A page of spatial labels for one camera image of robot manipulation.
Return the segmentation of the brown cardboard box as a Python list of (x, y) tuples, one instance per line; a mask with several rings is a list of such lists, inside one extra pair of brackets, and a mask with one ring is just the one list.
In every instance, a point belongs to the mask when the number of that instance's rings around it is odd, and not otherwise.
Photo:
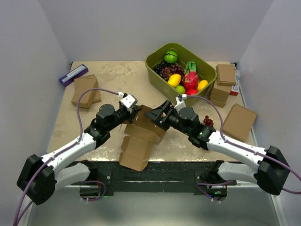
[(139, 122), (127, 123), (124, 133), (125, 137), (121, 144), (119, 164), (136, 171), (146, 168), (151, 152), (163, 137), (165, 131), (153, 124), (144, 113), (152, 110), (150, 107), (142, 105), (142, 110), (137, 115)]

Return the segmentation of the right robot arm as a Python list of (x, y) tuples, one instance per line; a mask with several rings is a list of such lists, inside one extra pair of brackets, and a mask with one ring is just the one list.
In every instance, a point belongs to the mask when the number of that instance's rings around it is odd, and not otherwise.
[(188, 140), (198, 148), (227, 155), (238, 164), (221, 161), (210, 172), (210, 181), (220, 185), (224, 181), (240, 180), (257, 184), (263, 191), (280, 195), (290, 173), (282, 152), (270, 146), (268, 149), (239, 142), (203, 124), (199, 116), (184, 102), (173, 106), (165, 101), (161, 106), (147, 111), (144, 115), (163, 130), (170, 127), (188, 136)]

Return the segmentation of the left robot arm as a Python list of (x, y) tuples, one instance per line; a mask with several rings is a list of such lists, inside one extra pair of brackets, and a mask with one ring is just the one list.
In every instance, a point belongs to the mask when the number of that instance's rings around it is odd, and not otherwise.
[(43, 157), (35, 154), (28, 157), (17, 186), (35, 204), (45, 203), (55, 192), (58, 183), (55, 177), (66, 166), (103, 145), (110, 138), (111, 130), (125, 121), (132, 122), (141, 109), (140, 105), (131, 109), (120, 105), (118, 110), (111, 104), (102, 105), (90, 125), (76, 139)]

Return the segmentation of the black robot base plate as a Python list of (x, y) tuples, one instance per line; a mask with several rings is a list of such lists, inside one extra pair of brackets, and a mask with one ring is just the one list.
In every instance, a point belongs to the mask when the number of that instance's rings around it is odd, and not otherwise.
[(113, 196), (118, 192), (208, 193), (218, 200), (227, 196), (225, 180), (217, 174), (222, 161), (151, 161), (142, 171), (121, 166), (117, 161), (83, 160), (83, 164), (92, 170), (89, 181), (105, 184), (92, 183), (90, 188), (81, 188), (79, 193), (84, 198), (101, 193)]

